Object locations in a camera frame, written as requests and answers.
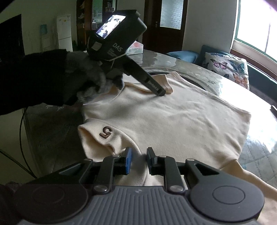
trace butterfly pillow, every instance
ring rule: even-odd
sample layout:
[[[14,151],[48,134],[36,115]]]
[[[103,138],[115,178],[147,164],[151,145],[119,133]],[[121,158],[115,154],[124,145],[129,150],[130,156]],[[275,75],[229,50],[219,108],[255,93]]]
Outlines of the butterfly pillow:
[[[249,90],[248,68],[245,59],[206,52],[203,67]]]

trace white refrigerator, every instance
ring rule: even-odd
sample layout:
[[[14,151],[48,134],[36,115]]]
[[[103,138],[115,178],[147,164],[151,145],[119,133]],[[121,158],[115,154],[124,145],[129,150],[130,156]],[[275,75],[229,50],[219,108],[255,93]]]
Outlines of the white refrigerator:
[[[59,49],[66,49],[72,52],[71,23],[70,15],[57,17],[57,33]]]

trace tissue box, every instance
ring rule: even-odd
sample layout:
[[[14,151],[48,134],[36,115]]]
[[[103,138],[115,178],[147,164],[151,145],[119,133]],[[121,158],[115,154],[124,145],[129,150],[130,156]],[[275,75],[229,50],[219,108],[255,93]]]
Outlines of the tissue box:
[[[135,41],[128,49],[127,55],[142,54],[143,53],[143,44]]]

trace ribbed grip surface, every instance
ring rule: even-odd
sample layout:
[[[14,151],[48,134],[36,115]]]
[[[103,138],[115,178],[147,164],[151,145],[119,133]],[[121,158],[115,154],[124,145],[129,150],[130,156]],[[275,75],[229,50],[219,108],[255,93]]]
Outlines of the ribbed grip surface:
[[[22,220],[19,225],[31,225]],[[187,200],[163,187],[117,186],[107,195],[94,196],[85,209],[59,225],[216,225],[197,213]],[[241,223],[258,225],[256,221]]]

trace sweatshirt sleeve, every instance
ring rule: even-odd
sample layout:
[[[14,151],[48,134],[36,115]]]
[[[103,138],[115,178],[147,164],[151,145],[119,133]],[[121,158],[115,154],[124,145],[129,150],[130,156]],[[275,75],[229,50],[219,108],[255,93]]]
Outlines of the sweatshirt sleeve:
[[[0,63],[0,115],[42,102],[63,105],[66,55],[57,49]]]

